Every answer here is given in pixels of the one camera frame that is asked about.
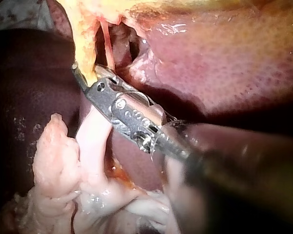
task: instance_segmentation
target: yellow fat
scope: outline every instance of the yellow fat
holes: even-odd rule
[[[124,15],[134,6],[156,8],[159,12],[163,5],[189,8],[193,5],[220,6],[226,4],[240,4],[242,0],[58,0],[63,6],[70,21],[75,42],[75,59],[85,76],[88,85],[97,81],[93,71],[96,60],[95,35],[100,27],[98,17],[104,16],[107,22],[120,23]]]

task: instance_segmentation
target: metal grasper jaw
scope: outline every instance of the metal grasper jaw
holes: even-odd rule
[[[72,65],[72,72],[86,98],[113,128],[146,153],[151,153],[151,145],[161,127],[177,120],[105,66],[95,65],[98,81],[91,87],[77,62]]]

